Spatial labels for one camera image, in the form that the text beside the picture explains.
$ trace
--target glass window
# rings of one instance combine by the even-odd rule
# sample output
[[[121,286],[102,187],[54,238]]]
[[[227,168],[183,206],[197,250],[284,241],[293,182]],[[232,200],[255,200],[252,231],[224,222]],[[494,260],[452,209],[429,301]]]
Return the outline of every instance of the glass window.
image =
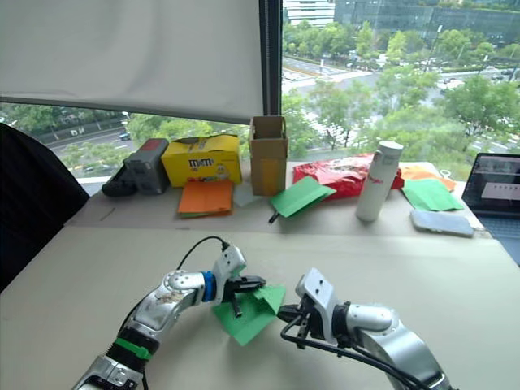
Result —
[[[236,134],[249,157],[245,125],[136,114],[126,111],[2,103],[0,121],[51,149],[85,190],[96,193],[147,139]]]
[[[466,180],[478,152],[520,153],[517,3],[336,2],[335,22],[321,24],[289,14],[290,158],[373,152],[389,139],[405,146],[403,161]]]

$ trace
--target orange paper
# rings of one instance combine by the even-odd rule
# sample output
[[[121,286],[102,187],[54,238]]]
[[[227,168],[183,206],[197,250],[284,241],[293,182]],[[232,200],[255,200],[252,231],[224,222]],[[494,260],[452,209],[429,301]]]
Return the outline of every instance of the orange paper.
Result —
[[[455,189],[456,183],[451,179],[445,179],[420,166],[401,168],[401,177],[405,180],[437,179],[446,186],[448,191]]]
[[[225,214],[232,209],[233,183],[223,181],[190,181],[182,190],[177,212],[183,215]]]

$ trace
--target red bag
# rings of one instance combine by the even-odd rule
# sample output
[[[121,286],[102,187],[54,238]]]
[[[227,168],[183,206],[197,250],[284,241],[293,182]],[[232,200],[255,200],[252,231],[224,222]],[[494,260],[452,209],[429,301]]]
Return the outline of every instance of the red bag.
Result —
[[[296,183],[304,176],[312,176],[320,184],[336,190],[336,193],[333,193],[327,200],[358,197],[363,189],[363,183],[373,157],[373,153],[366,153],[299,165],[293,169],[292,182]],[[401,178],[401,169],[398,169],[392,188],[402,189],[404,185],[405,181]]]

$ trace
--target blue ring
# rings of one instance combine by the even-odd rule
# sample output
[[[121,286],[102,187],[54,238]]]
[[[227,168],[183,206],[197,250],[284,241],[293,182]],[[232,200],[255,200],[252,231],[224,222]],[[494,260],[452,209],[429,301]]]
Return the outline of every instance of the blue ring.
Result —
[[[204,285],[206,288],[204,289],[204,296],[202,297],[203,302],[211,301],[214,296],[213,292],[213,283],[215,281],[215,277],[213,276],[213,272],[206,271],[202,272],[202,276],[204,276]]]

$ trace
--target water bottle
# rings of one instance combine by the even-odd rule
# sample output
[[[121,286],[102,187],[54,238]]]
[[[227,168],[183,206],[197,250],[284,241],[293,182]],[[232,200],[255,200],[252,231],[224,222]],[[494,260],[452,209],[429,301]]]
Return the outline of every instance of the water bottle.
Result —
[[[379,216],[396,177],[402,151],[403,145],[396,142],[379,143],[357,203],[356,216],[361,221],[372,222]]]

